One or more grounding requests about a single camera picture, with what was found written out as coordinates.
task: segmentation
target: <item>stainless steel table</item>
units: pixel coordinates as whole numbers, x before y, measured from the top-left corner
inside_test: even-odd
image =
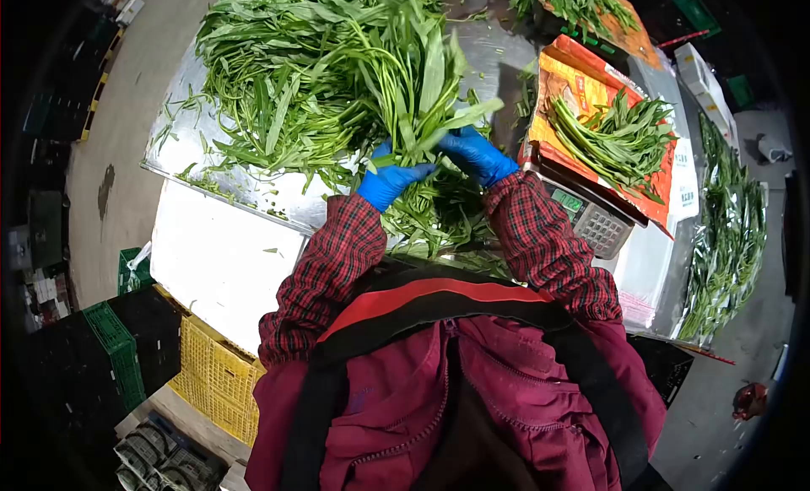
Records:
[[[466,94],[469,87],[473,87],[482,100],[495,97],[496,94],[503,99],[507,106],[493,118],[493,142],[513,149],[519,140],[518,134],[522,136],[520,128],[510,128],[514,121],[514,102],[520,99],[521,83],[516,75],[535,60],[540,47],[533,46],[522,35],[509,31],[511,21],[501,21],[502,18],[510,17],[506,13],[508,0],[463,0],[463,5],[460,4],[462,0],[446,1],[449,3],[449,18],[464,18],[484,6],[490,10],[486,21],[450,21],[447,28],[459,32],[459,44],[467,55],[470,66],[462,81],[462,95]],[[193,92],[198,92],[206,74],[202,61],[194,55],[192,40],[183,54],[177,74],[168,86],[166,100],[181,101],[187,98],[189,85]],[[174,113],[176,107],[169,106],[169,109]],[[168,122],[167,112],[161,110],[152,123],[151,137],[155,137]],[[190,177],[195,179],[200,178],[205,166],[217,165],[222,161],[222,157],[216,153],[203,154],[200,133],[209,145],[212,145],[212,140],[230,143],[228,136],[217,124],[214,107],[208,103],[203,104],[201,113],[195,110],[178,112],[174,117],[172,132],[175,136],[168,137],[162,148],[158,144],[152,144],[147,149],[141,166],[186,185],[188,184],[177,177],[177,173],[182,173],[191,163],[197,163],[189,172]],[[238,208],[300,233],[312,234],[326,220],[327,205],[321,195],[331,195],[332,192],[319,177],[314,177],[305,194],[301,193],[305,184],[305,175],[301,173],[285,173],[273,177],[270,182],[267,177],[260,176],[258,170],[235,167],[224,173],[208,172],[208,177],[219,184],[219,192],[222,194],[204,191],[199,187],[194,189],[231,202]],[[283,212],[287,220],[269,215],[268,211]]]

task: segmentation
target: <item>black strap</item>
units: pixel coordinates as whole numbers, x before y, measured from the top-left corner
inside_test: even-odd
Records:
[[[554,348],[556,361],[591,404],[616,456],[622,488],[628,488],[649,458],[642,420],[630,397],[579,324],[545,332],[543,341]]]
[[[343,412],[348,395],[346,362],[309,366],[292,418],[280,489],[319,489],[332,419]]]
[[[380,290],[421,277],[418,271],[400,275],[395,275],[400,283],[388,280],[383,283],[386,289]],[[316,345],[284,453],[281,489],[319,489],[329,426],[346,405],[348,359],[371,353],[421,325],[475,314],[497,315],[544,331],[543,341],[555,349],[557,362],[565,366],[599,418],[616,456],[622,487],[630,486],[647,465],[641,419],[604,356],[565,308],[557,302],[477,302],[462,294],[438,292],[351,324]]]

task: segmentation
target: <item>person's right hand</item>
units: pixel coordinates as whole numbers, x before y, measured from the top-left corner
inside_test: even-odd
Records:
[[[485,189],[518,170],[518,164],[493,147],[472,126],[449,132],[438,145],[465,173]]]

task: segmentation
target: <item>yellow plastic crate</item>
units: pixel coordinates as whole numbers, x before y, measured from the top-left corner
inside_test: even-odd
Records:
[[[253,446],[258,429],[253,389],[265,369],[199,317],[185,308],[181,312],[180,373],[169,386],[214,424]]]

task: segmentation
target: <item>red and black strap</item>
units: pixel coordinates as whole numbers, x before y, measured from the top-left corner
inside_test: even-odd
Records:
[[[538,327],[557,362],[599,418],[627,488],[647,464],[642,423],[604,356],[565,308],[543,291],[451,267],[378,278],[319,339],[309,362],[284,454],[281,489],[319,489],[331,421],[345,408],[346,361],[422,325],[489,314]]]

